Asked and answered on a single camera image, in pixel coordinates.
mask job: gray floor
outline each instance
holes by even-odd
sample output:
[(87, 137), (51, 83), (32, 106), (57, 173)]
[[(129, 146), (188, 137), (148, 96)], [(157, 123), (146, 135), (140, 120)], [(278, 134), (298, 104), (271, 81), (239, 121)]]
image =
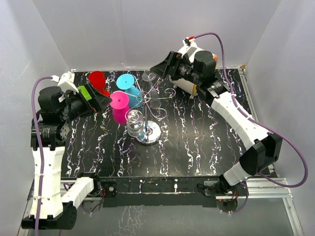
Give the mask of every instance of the gray floor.
[[(232, 216), (217, 210), (200, 206), (127, 206), (102, 208), (89, 217), (79, 209), (75, 227), (62, 235), (293, 235), (282, 199), (249, 199), (246, 207)], [(40, 235), (57, 236), (58, 231), (42, 231)]]

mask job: round chrome base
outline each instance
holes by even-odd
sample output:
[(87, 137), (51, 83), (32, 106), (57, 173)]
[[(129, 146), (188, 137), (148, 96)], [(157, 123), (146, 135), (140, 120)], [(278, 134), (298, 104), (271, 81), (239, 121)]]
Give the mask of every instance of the round chrome base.
[(148, 130), (144, 127), (144, 133), (137, 137), (137, 140), (142, 144), (154, 144), (161, 138), (161, 128), (160, 126), (149, 120), (148, 121)]

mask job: gray wall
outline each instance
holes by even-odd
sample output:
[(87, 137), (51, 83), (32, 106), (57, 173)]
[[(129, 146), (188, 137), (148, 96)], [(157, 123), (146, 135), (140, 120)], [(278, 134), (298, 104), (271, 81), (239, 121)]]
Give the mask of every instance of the gray wall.
[(16, 235), (34, 178), (31, 90), (68, 70), (32, 0), (0, 1), (0, 235)]
[[(290, 137), (307, 159), (309, 179), (292, 189), (307, 236), (315, 230), (314, 24), (313, 0), (282, 1), (246, 67), (260, 121)], [(276, 167), (291, 184), (303, 177), (302, 163), (288, 145), (283, 146)]]
[[(70, 68), (150, 68), (183, 38), (218, 33), (226, 64), (246, 64), (280, 0), (33, 0)], [(200, 47), (220, 53), (212, 36)]]

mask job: table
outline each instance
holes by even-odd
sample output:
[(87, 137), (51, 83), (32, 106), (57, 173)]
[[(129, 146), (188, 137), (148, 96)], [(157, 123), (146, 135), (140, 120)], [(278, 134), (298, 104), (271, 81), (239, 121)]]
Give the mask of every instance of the table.
[[(143, 72), (105, 71), (106, 89), (117, 91), (117, 78), (131, 73), (146, 90), (149, 83), (141, 79)], [(86, 83), (89, 74), (76, 72), (75, 85)], [(227, 74), (237, 100), (251, 113), (238, 69), (227, 69)], [(168, 80), (161, 80), (160, 96), (172, 86)], [(176, 92), (174, 98), (162, 100), (168, 116), (157, 121), (162, 136), (152, 146), (130, 137), (125, 125), (115, 123), (110, 107), (103, 114), (74, 120), (66, 142), (62, 177), (76, 177), (87, 171), (97, 172), (100, 177), (219, 176), (227, 171), (245, 151), (239, 136), (199, 97), (189, 99), (180, 88)]]

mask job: pink cup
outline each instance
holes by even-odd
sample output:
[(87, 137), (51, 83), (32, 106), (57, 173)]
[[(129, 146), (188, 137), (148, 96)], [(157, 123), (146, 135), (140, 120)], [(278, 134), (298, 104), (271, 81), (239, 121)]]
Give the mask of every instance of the pink cup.
[(113, 108), (114, 121), (118, 124), (126, 124), (125, 114), (130, 109), (128, 95), (122, 91), (117, 91), (110, 95), (110, 98), (112, 99), (110, 106)]

